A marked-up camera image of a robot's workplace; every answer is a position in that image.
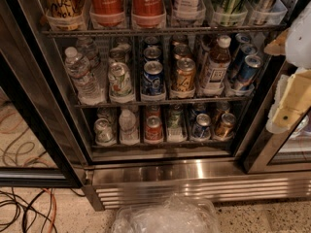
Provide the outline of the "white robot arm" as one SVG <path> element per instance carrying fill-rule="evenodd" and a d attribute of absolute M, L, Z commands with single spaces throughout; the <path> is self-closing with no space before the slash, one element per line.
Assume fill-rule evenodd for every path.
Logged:
<path fill-rule="evenodd" d="M 311 107 L 311 2 L 264 52 L 284 55 L 297 68 L 277 82 L 274 104 L 265 125 L 270 133 L 280 134 L 288 131 Z"/>

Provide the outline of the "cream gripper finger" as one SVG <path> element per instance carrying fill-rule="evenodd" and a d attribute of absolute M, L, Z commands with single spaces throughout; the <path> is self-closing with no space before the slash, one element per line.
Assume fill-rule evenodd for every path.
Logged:
<path fill-rule="evenodd" d="M 290 130 L 311 107 L 311 70 L 298 68 L 277 82 L 265 128 L 272 134 Z"/>
<path fill-rule="evenodd" d="M 269 55 L 279 56 L 285 54 L 285 44 L 288 38 L 289 29 L 284 30 L 278 35 L 272 42 L 270 42 L 265 48 L 264 52 Z"/>

